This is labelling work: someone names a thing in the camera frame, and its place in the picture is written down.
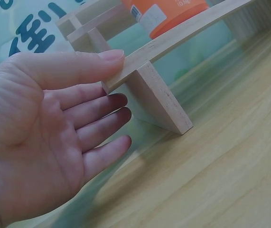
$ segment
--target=white label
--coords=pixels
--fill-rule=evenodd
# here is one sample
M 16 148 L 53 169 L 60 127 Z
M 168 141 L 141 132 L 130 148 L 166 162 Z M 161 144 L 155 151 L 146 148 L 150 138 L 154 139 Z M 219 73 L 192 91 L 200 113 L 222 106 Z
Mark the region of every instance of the white label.
M 164 22 L 167 19 L 167 16 L 164 14 L 164 12 L 160 9 L 160 7 L 157 4 L 154 4 L 151 6 L 149 10 L 147 10 L 146 13 L 144 13 L 139 23 L 145 28 L 149 34 L 162 22 Z

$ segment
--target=wooden support leg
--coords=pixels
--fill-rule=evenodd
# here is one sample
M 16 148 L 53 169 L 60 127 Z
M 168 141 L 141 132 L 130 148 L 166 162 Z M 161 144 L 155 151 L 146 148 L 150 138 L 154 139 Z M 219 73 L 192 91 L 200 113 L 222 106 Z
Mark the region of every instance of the wooden support leg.
M 126 85 L 142 108 L 155 119 L 156 125 L 178 134 L 185 134 L 193 127 L 185 111 L 150 62 L 132 73 Z M 144 115 L 134 115 L 146 121 Z
M 97 53 L 109 51 L 111 49 L 111 47 L 97 28 L 90 30 L 88 32 L 88 36 L 92 46 L 95 48 L 95 51 Z

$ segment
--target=finger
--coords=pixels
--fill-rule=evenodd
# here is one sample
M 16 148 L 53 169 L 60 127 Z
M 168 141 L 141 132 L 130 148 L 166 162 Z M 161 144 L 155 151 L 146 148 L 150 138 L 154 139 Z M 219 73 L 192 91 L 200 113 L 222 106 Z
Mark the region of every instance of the finger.
M 110 50 L 100 54 L 21 52 L 11 56 L 3 66 L 16 66 L 46 90 L 102 81 L 120 71 L 123 63 L 122 50 Z
M 74 123 L 74 128 L 77 130 L 124 107 L 127 102 L 127 97 L 123 94 L 104 96 L 72 107 L 65 111 L 65 115 Z
M 99 146 L 131 119 L 128 108 L 122 108 L 105 118 L 77 130 L 83 152 Z
M 65 89 L 46 90 L 45 93 L 54 95 L 63 111 L 107 95 L 101 84 L 81 84 Z
M 131 146 L 131 138 L 123 136 L 83 154 L 85 183 L 122 157 Z

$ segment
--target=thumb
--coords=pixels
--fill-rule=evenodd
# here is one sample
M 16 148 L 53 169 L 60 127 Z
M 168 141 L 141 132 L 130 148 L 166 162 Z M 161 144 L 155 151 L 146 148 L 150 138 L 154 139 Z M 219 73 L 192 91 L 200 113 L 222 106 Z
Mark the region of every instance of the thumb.
M 102 81 L 118 73 L 123 68 L 123 63 L 122 50 L 110 50 L 100 54 L 18 53 L 6 62 L 30 76 L 43 90 Z

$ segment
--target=curved wooden board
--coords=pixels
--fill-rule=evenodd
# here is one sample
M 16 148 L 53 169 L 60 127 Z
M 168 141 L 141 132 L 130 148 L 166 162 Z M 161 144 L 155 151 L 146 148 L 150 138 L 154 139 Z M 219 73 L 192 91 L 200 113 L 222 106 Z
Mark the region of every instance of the curved wooden board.
M 123 70 L 113 78 L 103 82 L 104 90 L 108 94 L 111 93 L 121 86 L 132 72 L 145 63 L 155 62 L 202 30 L 255 1 L 226 0 L 179 24 L 127 56 Z

